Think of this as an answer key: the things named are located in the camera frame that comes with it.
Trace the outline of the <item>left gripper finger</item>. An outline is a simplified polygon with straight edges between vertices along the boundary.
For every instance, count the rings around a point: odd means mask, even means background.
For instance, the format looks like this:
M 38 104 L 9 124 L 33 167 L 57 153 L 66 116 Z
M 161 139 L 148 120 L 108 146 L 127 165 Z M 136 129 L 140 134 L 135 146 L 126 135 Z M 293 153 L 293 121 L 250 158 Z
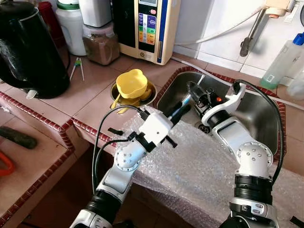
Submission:
M 185 98 L 172 108 L 172 117 L 180 117 L 191 110 L 190 99 Z
M 184 122 L 186 124 L 193 124 L 193 111 L 192 111 L 192 108 L 191 108 L 191 110 L 189 110 L 189 112 L 185 113 L 183 116 L 180 116 L 180 121 Z

